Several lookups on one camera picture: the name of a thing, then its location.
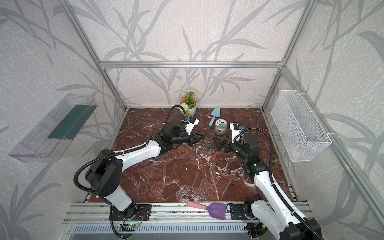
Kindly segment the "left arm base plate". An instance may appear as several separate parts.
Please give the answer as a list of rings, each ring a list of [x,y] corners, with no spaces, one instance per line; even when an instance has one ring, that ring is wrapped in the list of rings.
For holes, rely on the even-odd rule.
[[[131,204],[126,210],[119,211],[115,206],[110,206],[109,220],[112,221],[148,221],[151,214],[152,205],[150,204]]]

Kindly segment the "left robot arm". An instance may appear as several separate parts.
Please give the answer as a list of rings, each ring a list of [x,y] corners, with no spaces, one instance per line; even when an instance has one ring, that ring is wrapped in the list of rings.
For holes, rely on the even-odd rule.
[[[182,122],[171,119],[165,123],[157,136],[141,145],[122,151],[112,152],[108,149],[101,151],[96,159],[76,171],[75,186],[99,196],[119,212],[125,212],[134,202],[120,186],[122,173],[140,162],[167,153],[176,145],[188,144],[193,147],[205,137],[204,134],[194,130],[199,122],[196,118],[188,118],[186,125],[183,126]]]

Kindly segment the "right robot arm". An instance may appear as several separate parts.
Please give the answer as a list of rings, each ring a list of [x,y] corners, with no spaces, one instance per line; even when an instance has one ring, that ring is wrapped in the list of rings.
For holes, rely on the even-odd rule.
[[[234,153],[243,160],[245,174],[263,193],[245,201],[245,214],[258,219],[277,240],[321,240],[322,230],[315,219],[306,217],[277,184],[269,166],[260,157],[257,136],[246,134],[238,143],[232,137],[214,137],[218,151]]]

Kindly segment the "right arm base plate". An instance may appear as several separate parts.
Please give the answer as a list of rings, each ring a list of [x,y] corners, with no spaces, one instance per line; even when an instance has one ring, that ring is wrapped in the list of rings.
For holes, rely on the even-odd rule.
[[[231,215],[231,220],[255,220],[255,217],[250,217],[247,215],[246,212],[246,204],[234,204],[234,203],[229,203],[229,212]]]

